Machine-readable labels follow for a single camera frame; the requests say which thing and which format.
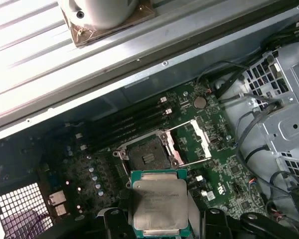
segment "wire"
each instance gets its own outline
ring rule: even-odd
[[[257,153],[257,152],[259,152],[259,151],[262,151],[262,150],[269,151],[269,147],[268,147],[267,145],[263,145],[263,146],[261,146],[261,147],[259,147],[259,148],[254,149],[253,151],[251,151],[251,152],[247,155],[247,157],[246,157],[246,159],[245,159],[246,163],[248,163],[249,159],[250,159],[252,156],[254,156],[255,153]]]
[[[266,103],[271,103],[271,102],[275,101],[274,99],[265,98],[265,97],[262,97],[262,96],[256,96],[256,95],[253,95],[253,94],[244,93],[242,95],[241,94],[240,95],[235,95],[235,96],[227,98],[227,99],[219,100],[219,102],[221,104],[229,103],[229,102],[235,101],[235,100],[243,98],[243,97],[251,97],[251,98],[254,98],[254,99],[258,100],[258,101],[266,102]]]
[[[237,123],[236,123],[236,128],[235,128],[235,138],[238,139],[238,130],[239,130],[239,125],[240,125],[240,122],[243,120],[243,118],[251,115],[253,113],[253,111],[249,111],[245,114],[243,114],[238,120],[237,120]]]
[[[263,179],[262,177],[260,177],[254,170],[252,170],[246,163],[244,156],[242,155],[240,148],[243,144],[243,142],[245,141],[245,138],[247,137],[247,135],[250,133],[250,131],[253,129],[253,127],[259,123],[260,121],[262,121],[268,114],[270,114],[274,109],[276,108],[276,104],[275,103],[271,103],[269,104],[260,114],[258,114],[251,122],[250,124],[246,127],[246,129],[244,130],[244,132],[242,133],[240,139],[238,140],[237,143],[237,147],[236,147],[236,157],[238,159],[238,161],[249,171],[251,172],[251,174],[255,175],[255,177],[261,181],[262,183],[264,183],[265,185],[267,185],[270,188],[273,188],[277,191],[279,191],[280,193],[289,196],[290,194],[288,192],[286,192],[285,190],[276,187],[275,185],[267,182],[265,179]]]
[[[288,175],[288,176],[291,176],[291,177],[293,177],[295,180],[296,180],[296,182],[299,184],[299,178],[297,177],[297,176],[295,176],[294,174],[292,174],[292,173],[290,173],[290,172],[285,172],[285,171],[278,171],[278,172],[276,172],[276,173],[274,173],[271,177],[270,177],[270,180],[269,180],[269,183],[271,183],[271,184],[275,184],[275,180],[276,180],[276,178],[278,177],[278,175],[280,175],[280,174],[286,174],[286,175]],[[274,191],[273,191],[273,189],[271,188],[270,189],[270,197],[269,197],[269,199],[272,199],[274,197]]]
[[[39,215],[38,216],[38,220],[36,220],[36,222],[32,225],[32,227],[29,229],[25,239],[30,239],[30,234],[32,233],[34,227],[40,223],[43,219],[46,219],[46,218],[49,218],[49,217],[52,217],[51,215],[49,214],[42,214],[42,215]]]
[[[248,70],[249,67],[248,66],[244,66],[242,64],[237,64],[237,63],[234,63],[234,62],[231,62],[231,61],[226,61],[226,60],[223,60],[223,61],[217,61],[215,62],[214,64],[211,64],[210,66],[208,66],[196,79],[196,84],[198,85],[199,83],[199,80],[200,78],[202,78],[203,75],[205,75],[208,71],[210,71],[212,68],[216,67],[217,65],[219,64],[229,64],[229,65],[232,65],[232,66],[236,66],[236,67],[239,67],[239,68],[242,68],[245,70]]]
[[[270,203],[272,203],[272,202],[274,202],[276,200],[287,199],[287,198],[289,198],[289,197],[283,196],[283,197],[277,197],[277,198],[269,199],[267,201],[267,203],[265,204],[265,212],[266,212],[267,216],[269,218],[271,217],[271,215],[268,213],[268,206],[269,206]]]

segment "chip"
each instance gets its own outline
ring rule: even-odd
[[[238,168],[238,166],[233,166],[230,168],[230,171],[232,174],[236,174],[239,172],[239,168]]]
[[[158,170],[170,168],[170,161],[159,138],[128,149],[134,170]]]
[[[244,210],[247,210],[250,208],[250,204],[249,202],[245,201],[243,203],[241,203],[241,207],[244,209]]]

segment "screw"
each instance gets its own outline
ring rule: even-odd
[[[219,210],[217,210],[217,209],[211,209],[210,212],[212,214],[219,214]]]
[[[257,219],[257,216],[254,215],[254,214],[249,214],[249,215],[248,215],[248,218],[251,219],[251,220],[256,220],[256,219]]]

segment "ventilation grille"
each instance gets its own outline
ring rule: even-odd
[[[254,95],[274,98],[288,92],[289,89],[282,78],[278,65],[276,63],[269,64],[269,60],[267,60],[269,58],[271,58],[271,62],[274,61],[273,56],[263,59],[261,63],[246,71],[245,79]],[[267,103],[260,101],[257,101],[257,103],[261,110],[267,105]]]
[[[34,239],[53,226],[37,183],[0,196],[6,239]]]
[[[299,162],[285,160],[285,163],[286,163],[286,166],[288,167],[290,173],[299,177]]]
[[[282,152],[281,155],[284,156],[284,157],[290,157],[290,158],[292,157],[292,154],[289,151]]]

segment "motherboard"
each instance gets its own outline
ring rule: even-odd
[[[45,145],[40,171],[58,217],[117,206],[131,187],[132,171],[160,169],[187,169],[187,188],[201,210],[220,208],[236,219],[263,213],[208,84],[189,82],[98,121],[69,124]]]

